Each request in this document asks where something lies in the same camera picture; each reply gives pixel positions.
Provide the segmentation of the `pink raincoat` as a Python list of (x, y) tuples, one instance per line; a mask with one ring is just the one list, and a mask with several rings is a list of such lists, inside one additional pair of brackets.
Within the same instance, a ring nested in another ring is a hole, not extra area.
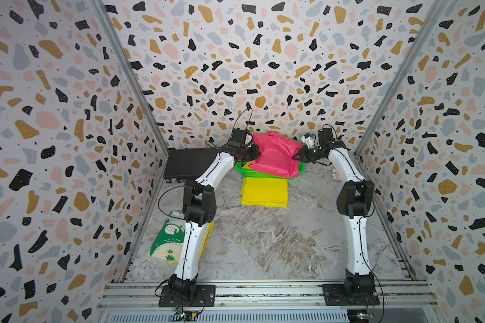
[(272, 131), (255, 133), (253, 138), (261, 155), (250, 163), (250, 169), (282, 178), (299, 176), (300, 162), (293, 156), (303, 148), (300, 143)]

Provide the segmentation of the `plain yellow raincoat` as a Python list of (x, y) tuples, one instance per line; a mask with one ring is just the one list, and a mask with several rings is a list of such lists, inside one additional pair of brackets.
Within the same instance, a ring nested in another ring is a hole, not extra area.
[(246, 177), (241, 188), (241, 204), (263, 207), (288, 207), (288, 180), (285, 178)]

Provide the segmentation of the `white green dinosaur raincoat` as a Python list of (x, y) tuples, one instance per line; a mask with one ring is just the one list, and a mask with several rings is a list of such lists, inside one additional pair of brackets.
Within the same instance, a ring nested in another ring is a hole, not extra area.
[(172, 211), (155, 238), (149, 257), (165, 261), (168, 265), (178, 264), (185, 257), (187, 262), (199, 262), (212, 234), (214, 222), (198, 226), (186, 222), (180, 211)]

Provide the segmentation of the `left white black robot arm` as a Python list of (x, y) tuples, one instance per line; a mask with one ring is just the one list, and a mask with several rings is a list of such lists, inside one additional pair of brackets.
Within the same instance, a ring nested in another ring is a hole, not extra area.
[(250, 162), (260, 155), (250, 130), (233, 129), (228, 142), (216, 152), (205, 172), (184, 185), (185, 237), (177, 268), (168, 280), (172, 296), (189, 303), (197, 295), (199, 260), (217, 212), (215, 189), (236, 163)]

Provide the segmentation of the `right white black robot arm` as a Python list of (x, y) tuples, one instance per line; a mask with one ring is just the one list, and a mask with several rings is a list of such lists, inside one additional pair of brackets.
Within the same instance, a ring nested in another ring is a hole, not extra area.
[(343, 299), (349, 304), (379, 304), (375, 289), (375, 274), (369, 262), (366, 243), (366, 220), (373, 215), (374, 184), (358, 171), (350, 160), (343, 141), (335, 138), (331, 127), (307, 133), (301, 137), (303, 147), (293, 156), (303, 163), (318, 164), (329, 160), (339, 175), (342, 188), (336, 199), (336, 209), (342, 215), (348, 243), (346, 276), (342, 290), (329, 292), (328, 297)]

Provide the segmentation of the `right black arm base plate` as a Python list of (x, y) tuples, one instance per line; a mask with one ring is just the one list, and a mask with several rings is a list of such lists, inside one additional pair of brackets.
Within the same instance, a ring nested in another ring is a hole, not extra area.
[(342, 284), (322, 285), (326, 306), (378, 306), (381, 301), (373, 287), (357, 288)]

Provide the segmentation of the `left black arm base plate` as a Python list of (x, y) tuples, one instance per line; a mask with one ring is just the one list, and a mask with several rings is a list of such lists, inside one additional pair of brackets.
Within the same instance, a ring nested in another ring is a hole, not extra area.
[(158, 306), (160, 308), (213, 307), (216, 299), (215, 285), (198, 285), (194, 293), (174, 292), (168, 285), (162, 290)]

